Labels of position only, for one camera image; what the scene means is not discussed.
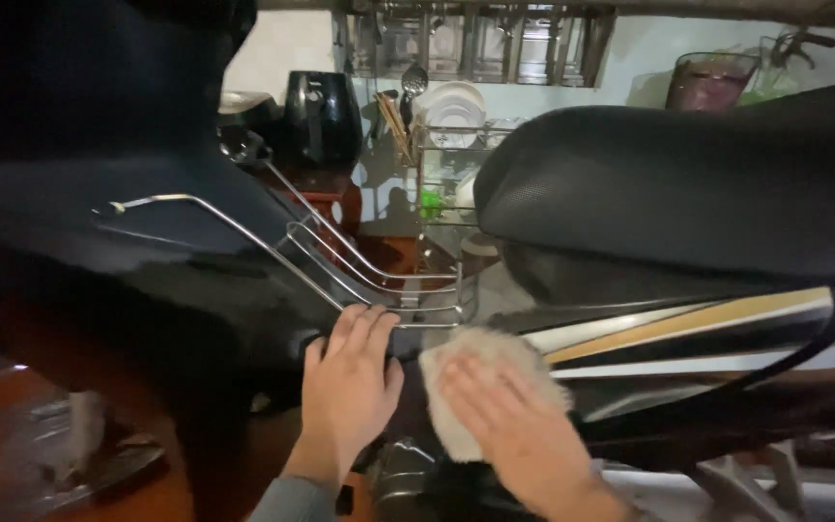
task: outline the green object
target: green object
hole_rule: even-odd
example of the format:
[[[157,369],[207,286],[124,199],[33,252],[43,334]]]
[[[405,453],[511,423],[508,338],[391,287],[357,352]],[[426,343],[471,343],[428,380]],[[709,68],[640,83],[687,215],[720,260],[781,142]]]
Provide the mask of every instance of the green object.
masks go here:
[[[420,215],[422,218],[435,218],[440,214],[440,194],[422,188],[420,190],[420,206]]]

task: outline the tiled wall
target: tiled wall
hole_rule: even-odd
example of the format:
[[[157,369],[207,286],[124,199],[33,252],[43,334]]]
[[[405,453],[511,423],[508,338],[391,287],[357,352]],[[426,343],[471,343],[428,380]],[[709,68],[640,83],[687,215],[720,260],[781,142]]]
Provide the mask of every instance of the tiled wall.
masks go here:
[[[673,64],[680,55],[716,49],[752,49],[760,45],[764,36],[775,37],[781,30],[780,24],[772,22],[624,17],[617,21],[597,88],[493,84],[477,87],[485,97],[490,118],[531,118],[576,105],[660,107]],[[835,29],[817,32],[835,37]],[[253,33],[227,71],[225,88],[269,92],[281,100],[289,70],[333,70],[334,37],[330,13],[261,12]],[[810,71],[799,63],[793,70],[795,83],[801,89],[835,84],[835,49],[810,46],[808,52],[817,68]],[[368,132],[369,118],[374,112],[367,105],[375,88],[365,79],[356,79],[354,84],[357,98],[365,106],[363,123]],[[394,80],[378,80],[377,88],[399,88],[399,84]],[[413,173],[409,175],[406,169],[396,167],[390,143],[389,137],[384,136],[377,143],[367,144],[354,174],[363,188],[366,233],[407,234],[413,230],[413,214],[406,209],[388,208],[389,192],[396,188],[405,189],[412,200],[416,195]]]

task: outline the gold stripe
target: gold stripe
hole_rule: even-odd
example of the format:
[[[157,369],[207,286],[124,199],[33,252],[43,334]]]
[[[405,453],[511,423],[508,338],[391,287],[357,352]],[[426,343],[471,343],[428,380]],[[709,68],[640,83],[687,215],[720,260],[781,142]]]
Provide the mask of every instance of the gold stripe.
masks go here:
[[[787,309],[787,313],[792,313],[796,306],[818,301],[826,301],[826,305],[830,305],[830,294],[827,288],[746,297],[563,348],[547,354],[544,360],[549,364],[556,364],[557,362],[569,361],[600,352],[639,345],[659,338],[685,335],[696,330],[713,329],[722,323],[742,322],[743,319],[754,318],[770,312],[781,315]]]

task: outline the sleeve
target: sleeve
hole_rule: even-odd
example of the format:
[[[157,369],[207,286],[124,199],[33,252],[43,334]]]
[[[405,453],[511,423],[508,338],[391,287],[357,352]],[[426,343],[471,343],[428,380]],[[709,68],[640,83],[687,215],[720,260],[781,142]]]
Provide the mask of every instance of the sleeve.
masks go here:
[[[334,499],[304,478],[277,478],[246,522],[334,522]]]

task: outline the motorcycle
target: motorcycle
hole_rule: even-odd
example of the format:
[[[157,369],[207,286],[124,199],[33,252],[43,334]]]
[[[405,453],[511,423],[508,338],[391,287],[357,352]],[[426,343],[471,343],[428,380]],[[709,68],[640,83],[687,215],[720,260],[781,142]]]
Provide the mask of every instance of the motorcycle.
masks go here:
[[[541,350],[599,459],[702,483],[728,475],[712,459],[835,429],[835,87],[723,114],[545,114],[476,178],[501,262],[399,276],[272,163],[302,206],[220,152],[237,4],[0,13],[0,303],[44,310],[130,363],[187,457],[226,448],[259,397],[264,414],[297,406],[303,348],[351,302],[403,316],[389,355],[414,376],[388,444],[361,463],[380,499],[404,502],[388,519],[531,517],[486,466],[448,463],[421,421],[417,354],[463,324]],[[30,29],[3,30],[17,27]],[[324,230],[345,247],[332,252],[342,269]],[[86,389],[85,372],[73,379]],[[721,483],[761,500],[730,473]],[[773,507],[760,514],[783,520]]]

